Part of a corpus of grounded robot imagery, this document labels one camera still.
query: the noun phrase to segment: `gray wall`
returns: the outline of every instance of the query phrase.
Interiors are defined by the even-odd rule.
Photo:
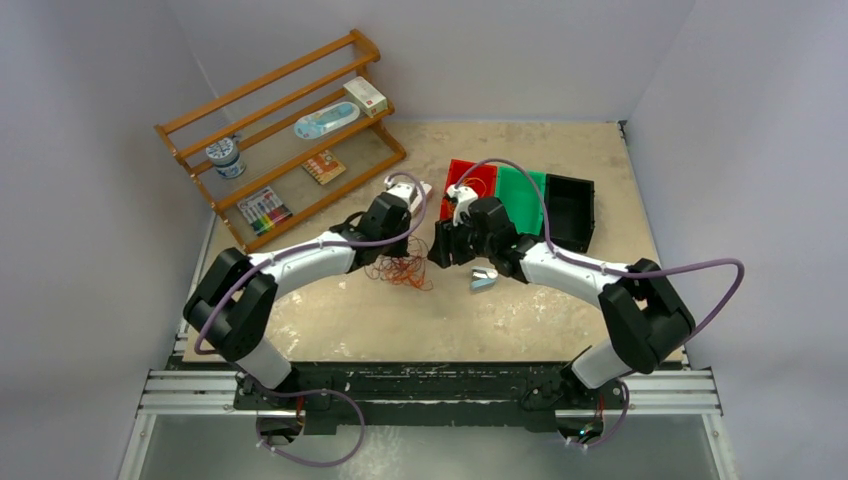
[[[629,124],[666,265],[749,267],[691,342],[746,478],[844,478],[848,9],[699,1]],[[703,315],[730,272],[680,278]]]
[[[359,28],[383,54],[373,71],[396,118],[620,120],[694,0],[170,2],[220,93]],[[233,113],[309,81],[296,80]]]
[[[0,64],[0,478],[113,478],[209,218],[151,127],[211,94],[164,0],[0,2]]]

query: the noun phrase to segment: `cable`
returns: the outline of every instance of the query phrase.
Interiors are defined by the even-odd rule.
[[[399,175],[407,177],[410,180],[412,180],[412,183],[415,185],[415,188],[418,190],[418,194],[421,196],[421,198],[427,198],[426,192],[424,191],[424,187],[421,185],[421,182],[419,182],[417,178],[415,178],[413,175],[411,175],[409,173],[395,172],[395,173],[389,175],[387,180],[391,180],[391,179],[393,179],[393,178],[395,178],[396,176],[399,176]],[[418,218],[415,220],[414,224],[411,225],[409,227],[409,230],[407,230],[406,232],[403,232],[400,235],[396,235],[392,238],[387,238],[385,240],[377,240],[377,241],[373,241],[373,242],[330,241],[330,242],[323,242],[323,243],[315,242],[315,243],[308,243],[308,244],[303,244],[303,245],[296,245],[296,246],[289,248],[287,250],[283,250],[282,252],[275,255],[272,259],[267,259],[267,260],[264,260],[262,262],[259,262],[257,265],[254,265],[253,268],[251,268],[244,275],[242,275],[241,278],[239,278],[233,284],[233,286],[230,287],[229,290],[227,290],[227,292],[221,298],[221,301],[219,301],[218,304],[215,305],[215,308],[212,309],[212,313],[209,315],[209,318],[206,319],[206,323],[203,324],[203,327],[200,329],[200,332],[197,335],[197,340],[194,342],[195,353],[197,353],[198,355],[211,355],[211,354],[215,353],[214,348],[209,349],[209,350],[205,350],[205,349],[202,348],[203,341],[206,339],[206,335],[209,334],[209,330],[212,328],[212,324],[215,322],[215,319],[218,318],[218,315],[221,314],[221,311],[224,309],[224,306],[227,304],[227,302],[230,299],[232,299],[233,295],[235,295],[235,293],[239,289],[241,289],[241,287],[243,287],[244,284],[247,283],[247,281],[250,280],[251,277],[253,277],[253,275],[255,275],[256,273],[261,271],[263,268],[270,265],[272,262],[278,262],[278,261],[282,260],[283,258],[286,258],[290,255],[294,255],[295,253],[305,252],[307,250],[312,250],[312,249],[316,249],[316,248],[318,248],[318,249],[323,248],[323,247],[366,247],[366,248],[368,248],[368,247],[382,247],[382,246],[385,246],[385,245],[390,245],[392,243],[397,242],[398,240],[403,240],[404,238],[409,237],[412,234],[412,232],[414,232],[415,229],[417,229],[421,225],[421,222],[424,221],[424,216],[426,214],[427,214],[427,202],[422,202],[421,213],[418,215]],[[235,364],[235,366],[239,370],[244,371],[237,364]],[[297,457],[297,456],[292,455],[290,453],[286,453],[282,450],[277,449],[276,447],[272,446],[271,444],[265,442],[262,439],[261,432],[259,431],[259,424],[258,424],[258,421],[257,421],[256,430],[257,430],[257,434],[259,434],[259,437],[260,437],[260,439],[259,439],[260,445],[267,448],[270,452],[276,453],[280,456],[288,458],[289,460],[296,462],[296,463],[299,463],[301,465],[306,465],[306,466],[310,466],[310,467],[334,467],[336,465],[340,465],[341,463],[346,462],[351,457],[353,457],[356,454],[356,452],[359,451],[359,448],[362,446],[362,442],[365,439],[365,416],[362,414],[362,409],[359,408],[359,405],[357,405],[356,402],[352,398],[350,398],[349,396],[345,395],[342,392],[338,392],[338,391],[335,391],[335,390],[323,390],[323,389],[322,390],[305,390],[305,391],[302,391],[302,392],[280,393],[280,392],[275,392],[273,390],[268,389],[267,387],[265,387],[264,385],[259,383],[259,381],[257,381],[255,378],[252,378],[252,380],[254,381],[257,389],[261,390],[265,395],[278,397],[278,398],[291,398],[291,397],[306,396],[306,395],[319,395],[319,394],[336,396],[336,397],[341,398],[342,400],[348,402],[353,407],[353,409],[356,411],[356,415],[359,417],[360,431],[359,431],[359,439],[356,441],[356,445],[354,445],[353,449],[351,449],[351,451],[348,452],[347,455],[343,456],[342,458],[340,458],[338,460],[334,460],[334,461],[331,461],[331,462],[316,462],[316,461],[313,461],[313,460],[307,460],[307,459],[300,458],[300,457]]]
[[[472,165],[471,168],[466,170],[465,173],[463,173],[462,176],[459,177],[459,180],[456,183],[462,185],[462,182],[463,182],[463,180],[465,180],[465,177],[470,175],[471,172],[476,170],[478,167],[485,165],[487,163],[502,163],[504,165],[508,165],[510,167],[513,167],[516,170],[518,170],[519,172],[521,172],[521,174],[524,175],[524,177],[527,179],[527,181],[530,182],[530,185],[533,187],[533,190],[536,192],[536,197],[539,199],[539,203],[542,206],[542,218],[544,220],[544,225],[545,225],[545,231],[544,231],[545,243],[548,245],[548,249],[551,251],[551,253],[553,253],[554,256],[556,256],[557,258],[559,258],[560,260],[562,260],[564,262],[570,263],[572,265],[576,265],[578,267],[588,268],[590,270],[594,270],[594,271],[600,272],[602,274],[610,273],[610,274],[617,275],[617,276],[620,276],[620,277],[623,277],[623,278],[629,278],[629,279],[632,279],[632,280],[646,280],[646,279],[650,279],[650,278],[668,277],[668,276],[671,276],[671,275],[678,275],[678,274],[681,274],[681,273],[695,272],[695,271],[698,271],[698,270],[705,270],[707,268],[714,268],[714,267],[719,267],[719,266],[722,266],[722,265],[733,265],[733,266],[735,266],[736,267],[736,278],[733,280],[733,283],[730,284],[730,287],[727,289],[727,292],[725,292],[724,296],[721,297],[721,299],[718,301],[716,306],[713,307],[712,310],[710,310],[710,312],[707,314],[707,316],[704,317],[704,320],[702,320],[697,326],[695,326],[695,329],[692,331],[692,333],[688,337],[686,337],[680,343],[680,345],[678,345],[676,348],[679,348],[680,346],[682,346],[683,344],[685,344],[686,342],[688,342],[689,340],[694,338],[695,335],[701,333],[701,331],[703,331],[704,328],[706,328],[706,326],[709,325],[710,322],[713,321],[713,319],[719,314],[719,312],[721,312],[721,310],[724,308],[724,306],[727,305],[727,302],[730,301],[731,297],[733,297],[733,295],[739,289],[739,285],[742,284],[742,279],[745,278],[745,265],[739,259],[736,259],[736,258],[719,258],[719,259],[716,259],[716,260],[709,260],[709,261],[706,261],[706,262],[693,263],[693,264],[689,264],[689,265],[683,265],[681,267],[663,268],[661,270],[656,270],[656,271],[653,271],[653,272],[644,272],[644,273],[634,273],[634,272],[628,272],[628,271],[612,269],[612,268],[605,270],[602,267],[595,265],[593,263],[585,262],[583,260],[579,260],[579,259],[576,259],[576,258],[571,258],[570,256],[563,254],[562,250],[556,248],[553,240],[551,240],[551,223],[548,221],[548,208],[547,208],[547,206],[545,206],[545,198],[542,196],[542,192],[541,192],[541,190],[539,190],[539,187],[538,187],[538,185],[536,185],[536,182],[533,181],[532,177],[530,177],[530,174],[527,173],[527,170],[522,168],[521,165],[518,165],[517,163],[515,163],[511,160],[506,160],[506,159],[502,159],[502,158],[489,158],[489,159],[486,159],[486,160],[479,161],[479,162],[475,163],[474,165]],[[630,408],[630,390],[627,388],[627,384],[624,383],[624,380],[622,380],[621,378],[618,378],[617,381],[621,384],[621,388],[624,391],[624,407],[621,411],[621,416],[618,417],[618,420],[615,422],[615,424],[612,426],[612,428],[610,428],[609,432],[607,432],[606,435],[603,435],[598,441],[586,445],[587,447],[590,447],[590,446],[595,447],[595,446],[602,445],[603,443],[607,442],[609,440],[609,438],[612,437],[612,435],[614,435],[615,432],[618,431],[618,429],[621,427],[621,424],[624,422],[624,418],[627,416],[627,410]]]

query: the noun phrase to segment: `white box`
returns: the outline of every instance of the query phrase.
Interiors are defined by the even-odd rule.
[[[348,98],[369,117],[373,117],[389,108],[389,102],[386,100],[386,97],[374,88],[373,85],[368,83],[368,80],[362,77],[354,78],[345,83],[344,87]]]

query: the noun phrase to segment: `small white and blue object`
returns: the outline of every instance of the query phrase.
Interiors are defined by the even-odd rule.
[[[223,178],[236,178],[244,173],[244,161],[232,138],[223,138],[206,147],[206,156]]]
[[[300,117],[294,124],[294,134],[311,140],[341,128],[359,117],[359,107],[341,102]]]

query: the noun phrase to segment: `blue and white container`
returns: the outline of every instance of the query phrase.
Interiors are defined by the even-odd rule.
[[[224,178],[236,178],[244,173],[244,161],[232,138],[224,138],[206,147],[206,156],[215,165],[218,175]]]

